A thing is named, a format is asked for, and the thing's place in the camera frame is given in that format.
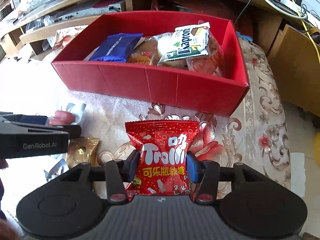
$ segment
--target white snack wrapper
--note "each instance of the white snack wrapper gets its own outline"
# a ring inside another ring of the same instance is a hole
[[[209,29],[209,22],[177,27],[172,37],[167,39],[166,53],[161,61],[209,55]]]

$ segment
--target wooden shelf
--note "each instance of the wooden shelf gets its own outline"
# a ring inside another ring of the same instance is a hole
[[[82,18],[76,18],[73,20],[51,24],[49,26],[36,29],[31,33],[25,33],[21,35],[20,40],[23,44],[32,43],[35,41],[42,41],[49,37],[54,37],[56,35],[57,30],[67,28],[67,27],[72,27],[72,26],[89,25],[99,16],[100,15],[82,17]]]
[[[19,42],[16,46],[17,51],[19,51],[23,46],[24,44],[22,42]]]

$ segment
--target red box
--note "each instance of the red box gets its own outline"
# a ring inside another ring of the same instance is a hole
[[[83,61],[107,36],[174,32],[178,26],[210,23],[222,45],[225,76],[133,63]],[[201,112],[230,116],[249,89],[242,51],[231,21],[208,15],[171,11],[104,14],[91,23],[54,59],[53,67],[71,90],[134,98]]]

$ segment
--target snack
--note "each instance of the snack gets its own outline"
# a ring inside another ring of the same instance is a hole
[[[165,40],[164,45],[161,45],[161,48],[164,49],[161,49],[161,61],[167,62],[187,57],[209,55],[210,51],[207,49],[209,28],[209,22],[177,27],[170,39],[163,38]]]
[[[187,58],[187,66],[191,71],[222,76],[223,50],[216,38],[209,32],[210,56],[204,58]]]
[[[49,122],[48,122],[48,126],[53,126],[53,125],[69,125],[70,123],[67,123],[63,120],[61,120],[60,118],[55,118],[52,117]]]
[[[158,39],[158,54],[160,58],[165,57],[168,50],[174,50],[176,47],[171,45],[171,37],[173,33],[168,33],[169,35],[162,36]],[[177,59],[177,60],[170,60],[170,61],[160,61],[159,65],[162,66],[169,66],[169,67],[176,67],[176,68],[183,68],[186,65],[186,59]]]
[[[54,117],[59,118],[67,123],[72,123],[76,120],[76,116],[70,112],[57,110],[54,112]]]
[[[80,137],[72,139],[69,143],[66,163],[71,169],[83,162],[95,163],[95,154],[97,152],[100,138]]]
[[[127,122],[132,145],[140,150],[136,176],[127,186],[132,195],[190,194],[186,153],[198,134],[198,122],[151,120]]]
[[[52,39],[52,41],[55,41],[52,50],[64,49],[86,27],[87,25],[81,25],[57,30],[55,37]]]
[[[126,62],[141,36],[142,33],[119,33],[108,36],[89,60]]]
[[[142,42],[135,50],[132,51],[128,57],[129,63],[141,63],[145,65],[157,65],[159,61],[157,41],[155,39],[148,39]]]

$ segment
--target yellow object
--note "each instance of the yellow object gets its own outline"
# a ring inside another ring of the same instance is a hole
[[[292,0],[292,2],[293,2],[293,3],[295,4],[295,6],[296,6],[298,16],[301,17],[301,14],[300,14],[300,12],[299,12],[299,9],[298,9],[297,4],[295,3],[294,0]],[[313,41],[312,37],[310,36],[310,33],[309,33],[308,28],[306,27],[306,24],[304,23],[304,21],[301,20],[301,22],[302,22],[302,25],[303,25],[304,29],[305,29],[306,32],[307,32],[307,35],[308,35],[309,39],[311,40],[313,46],[314,46],[315,49],[316,49],[316,52],[317,52],[317,55],[318,55],[318,60],[319,60],[319,65],[320,65],[320,54],[319,54],[318,47],[317,47],[316,43]]]
[[[317,132],[313,138],[313,156],[316,158],[316,163],[320,167],[320,132]]]

